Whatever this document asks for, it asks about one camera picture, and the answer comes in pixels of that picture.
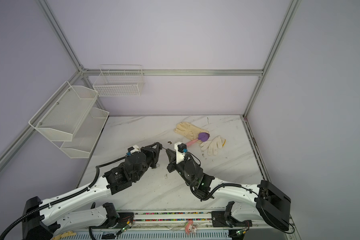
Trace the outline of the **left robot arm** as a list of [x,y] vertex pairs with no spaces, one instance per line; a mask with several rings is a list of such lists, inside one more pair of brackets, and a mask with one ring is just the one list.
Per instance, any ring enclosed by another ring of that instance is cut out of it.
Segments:
[[96,166],[94,180],[77,190],[50,199],[29,199],[22,219],[24,240],[50,240],[75,228],[113,228],[122,222],[112,203],[105,203],[87,211],[79,209],[97,200],[119,193],[139,181],[149,169],[155,169],[162,144],[154,143],[139,148],[133,146],[119,159],[120,164],[100,174],[105,164]]

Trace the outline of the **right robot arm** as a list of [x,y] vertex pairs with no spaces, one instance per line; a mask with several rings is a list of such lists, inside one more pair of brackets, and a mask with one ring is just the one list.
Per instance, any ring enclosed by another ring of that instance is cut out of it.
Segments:
[[290,229],[291,199],[271,182],[262,180],[258,185],[231,183],[204,173],[190,152],[166,150],[167,169],[176,171],[191,193],[201,202],[226,199],[223,222],[228,227],[247,220],[263,220],[272,228],[287,233]]

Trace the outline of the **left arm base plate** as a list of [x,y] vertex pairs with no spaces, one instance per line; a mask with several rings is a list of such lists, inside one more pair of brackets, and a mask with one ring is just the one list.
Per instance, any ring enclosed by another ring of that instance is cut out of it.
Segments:
[[119,212],[119,218],[115,222],[113,226],[111,226],[109,229],[117,229],[120,230],[124,228],[127,223],[132,224],[134,220],[135,214],[133,212]]

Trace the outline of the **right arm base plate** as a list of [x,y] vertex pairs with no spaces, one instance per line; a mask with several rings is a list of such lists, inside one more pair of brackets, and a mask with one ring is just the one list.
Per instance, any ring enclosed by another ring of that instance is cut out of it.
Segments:
[[213,227],[252,227],[253,223],[251,220],[238,221],[234,219],[230,214],[226,214],[225,211],[212,211],[212,225]]

